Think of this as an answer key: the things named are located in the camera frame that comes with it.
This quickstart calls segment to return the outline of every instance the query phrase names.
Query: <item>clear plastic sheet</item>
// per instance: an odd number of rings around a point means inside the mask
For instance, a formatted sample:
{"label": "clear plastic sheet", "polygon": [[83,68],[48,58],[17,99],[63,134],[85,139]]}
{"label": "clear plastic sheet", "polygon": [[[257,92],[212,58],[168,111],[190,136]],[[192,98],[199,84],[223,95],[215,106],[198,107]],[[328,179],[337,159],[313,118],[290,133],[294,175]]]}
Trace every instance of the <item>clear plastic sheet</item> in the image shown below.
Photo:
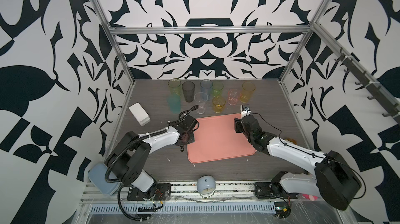
{"label": "clear plastic sheet", "polygon": [[[323,200],[310,201],[297,199],[291,201],[291,214],[285,219],[279,219],[271,214],[263,213],[226,213],[226,214],[158,214],[145,221],[148,224],[341,224],[342,218],[338,211]],[[129,220],[122,214],[89,214],[88,224],[134,224],[138,221]]]}

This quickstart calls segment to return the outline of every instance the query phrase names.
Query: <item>cup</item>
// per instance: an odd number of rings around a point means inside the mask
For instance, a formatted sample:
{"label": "cup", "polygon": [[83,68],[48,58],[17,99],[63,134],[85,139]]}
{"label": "cup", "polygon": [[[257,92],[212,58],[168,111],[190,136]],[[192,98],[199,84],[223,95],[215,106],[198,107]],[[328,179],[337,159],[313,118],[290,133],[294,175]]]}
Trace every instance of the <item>cup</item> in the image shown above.
{"label": "cup", "polygon": [[227,102],[229,105],[236,105],[239,100],[240,92],[237,89],[230,89],[227,92]]}
{"label": "cup", "polygon": [[180,96],[180,80],[171,79],[168,81],[168,86],[170,87],[171,94],[176,94]]}
{"label": "cup", "polygon": [[208,79],[205,79],[200,82],[200,86],[201,86],[201,91],[203,93],[206,93],[208,96],[208,99],[210,99],[211,98],[211,90],[213,89],[213,82]]}
{"label": "cup", "polygon": [[204,105],[206,104],[206,101],[208,100],[208,95],[203,92],[198,92],[194,95],[194,100],[196,101],[196,104],[199,106],[198,109],[196,109],[196,112],[199,114],[202,114],[206,111],[206,108]]}
{"label": "cup", "polygon": [[240,101],[248,103],[255,90],[256,86],[251,81],[243,82],[242,91],[240,92]]}
{"label": "cup", "polygon": [[222,81],[214,81],[212,85],[212,95],[214,97],[221,96],[223,93],[224,85]]}
{"label": "cup", "polygon": [[167,99],[168,106],[172,113],[180,113],[180,96],[177,94],[170,94]]}
{"label": "cup", "polygon": [[185,81],[182,84],[183,96],[186,102],[192,102],[194,98],[194,83],[191,81]]}
{"label": "cup", "polygon": [[216,113],[221,113],[225,107],[225,99],[221,96],[214,97],[212,100],[213,110]]}

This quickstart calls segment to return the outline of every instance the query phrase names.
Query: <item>clear glass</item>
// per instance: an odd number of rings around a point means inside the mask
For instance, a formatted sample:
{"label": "clear glass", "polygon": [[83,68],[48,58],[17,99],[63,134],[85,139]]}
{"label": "clear glass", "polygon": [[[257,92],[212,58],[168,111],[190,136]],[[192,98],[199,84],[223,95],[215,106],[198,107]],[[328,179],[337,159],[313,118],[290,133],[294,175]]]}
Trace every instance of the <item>clear glass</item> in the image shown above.
{"label": "clear glass", "polygon": [[192,102],[194,99],[194,83],[191,81],[183,82],[182,91],[185,101]]}
{"label": "clear glass", "polygon": [[240,92],[240,101],[243,103],[248,103],[255,90],[256,85],[254,85],[251,81],[243,82],[242,91]]}
{"label": "clear glass", "polygon": [[213,89],[213,82],[211,80],[205,79],[200,82],[201,91],[206,93],[208,99],[211,98],[211,90]]}
{"label": "clear glass", "polygon": [[227,102],[229,105],[236,105],[239,100],[240,91],[237,89],[230,89],[227,92]]}
{"label": "clear glass", "polygon": [[224,85],[222,81],[214,81],[212,85],[212,95],[214,97],[221,96],[223,93]]}
{"label": "clear glass", "polygon": [[212,100],[213,110],[216,113],[221,113],[225,107],[225,99],[221,96],[214,97]]}
{"label": "clear glass", "polygon": [[208,100],[208,95],[203,92],[198,92],[194,95],[194,100],[196,101],[196,104],[199,106],[198,109],[196,109],[196,112],[199,114],[202,114],[206,111],[206,108],[204,105],[206,104],[206,101]]}
{"label": "clear glass", "polygon": [[171,79],[168,81],[168,86],[170,87],[171,94],[176,94],[180,96],[180,84],[179,79]]}
{"label": "clear glass", "polygon": [[170,107],[171,112],[180,113],[180,96],[177,94],[171,94],[167,99],[168,106]]}

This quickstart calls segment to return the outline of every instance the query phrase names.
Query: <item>black and white wall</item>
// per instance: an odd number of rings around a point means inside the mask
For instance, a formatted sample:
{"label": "black and white wall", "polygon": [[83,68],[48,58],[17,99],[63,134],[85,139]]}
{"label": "black and white wall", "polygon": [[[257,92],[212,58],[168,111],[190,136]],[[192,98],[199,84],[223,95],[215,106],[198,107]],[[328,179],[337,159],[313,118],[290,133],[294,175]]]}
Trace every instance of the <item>black and white wall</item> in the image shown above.
{"label": "black and white wall", "polygon": [[[111,26],[307,25],[321,0],[99,0]],[[300,33],[119,35],[137,79],[279,78]]]}
{"label": "black and white wall", "polygon": [[1,223],[63,223],[130,82],[88,0],[0,0]]}
{"label": "black and white wall", "polygon": [[[399,98],[400,0],[333,0],[322,26]],[[284,84],[315,150],[337,151],[366,182],[359,221],[400,221],[400,127],[313,34]],[[356,197],[361,196],[364,186]]]}

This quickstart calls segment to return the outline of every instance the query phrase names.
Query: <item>dark wood tabletop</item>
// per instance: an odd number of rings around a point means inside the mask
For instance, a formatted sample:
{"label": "dark wood tabletop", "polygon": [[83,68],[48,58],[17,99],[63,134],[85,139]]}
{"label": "dark wood tabletop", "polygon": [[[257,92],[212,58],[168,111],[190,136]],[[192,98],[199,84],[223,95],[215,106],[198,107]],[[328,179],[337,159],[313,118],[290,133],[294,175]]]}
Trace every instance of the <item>dark wood tabletop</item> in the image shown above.
{"label": "dark wood tabletop", "polygon": [[[193,82],[196,85],[195,93],[200,92],[200,81]],[[270,124],[281,129],[283,139],[295,139],[299,146],[306,147],[278,81],[254,80],[252,82],[256,85],[256,91],[248,102],[251,111],[259,113]],[[241,89],[242,83],[243,81],[240,80],[224,80],[223,97],[227,100],[228,90]],[[121,140],[128,131],[134,131],[136,134],[153,132],[166,127],[168,120],[176,120],[178,114],[172,113],[168,107],[169,95],[168,81],[137,80],[128,106],[139,102],[150,116],[150,122],[140,126],[127,109],[117,141]],[[181,111],[190,109],[194,105],[196,105],[195,101],[188,103],[182,95]],[[212,102],[207,101],[205,113],[198,114],[194,111],[190,115],[201,118],[240,113],[240,105],[240,101],[235,106],[226,103],[223,112],[217,114],[213,111]],[[263,131],[279,133],[258,115],[254,117],[258,119]],[[282,170],[292,173],[304,172],[303,169],[288,161],[258,151],[252,156],[192,164],[188,160],[186,148],[184,152],[181,152],[180,147],[175,145],[164,147],[149,155],[144,169],[157,181],[196,181],[204,175],[211,175],[216,180],[270,180]]]}

